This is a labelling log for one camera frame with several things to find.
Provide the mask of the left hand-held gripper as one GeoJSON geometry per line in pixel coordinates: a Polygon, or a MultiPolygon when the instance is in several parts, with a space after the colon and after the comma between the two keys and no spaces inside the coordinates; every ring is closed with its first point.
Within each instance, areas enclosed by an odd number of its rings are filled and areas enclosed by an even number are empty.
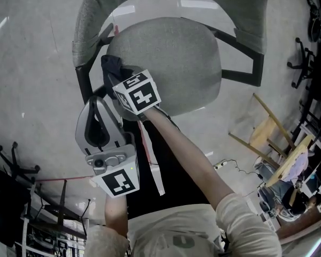
{"type": "Polygon", "coordinates": [[[134,135],[130,132],[124,135],[107,103],[101,97],[90,97],[79,114],[75,140],[94,171],[92,181],[111,198],[140,189],[134,135]],[[97,144],[89,138],[89,129],[95,118],[99,126],[97,144]]]}

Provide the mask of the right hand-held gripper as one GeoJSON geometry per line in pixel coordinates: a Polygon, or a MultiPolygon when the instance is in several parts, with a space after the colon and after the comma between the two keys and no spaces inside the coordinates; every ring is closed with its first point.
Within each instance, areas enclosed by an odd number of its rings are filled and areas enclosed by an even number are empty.
{"type": "Polygon", "coordinates": [[[139,66],[125,65],[121,67],[121,76],[128,79],[121,81],[120,77],[108,74],[107,87],[113,89],[125,110],[139,115],[160,104],[161,97],[148,70],[142,70],[139,66]]]}

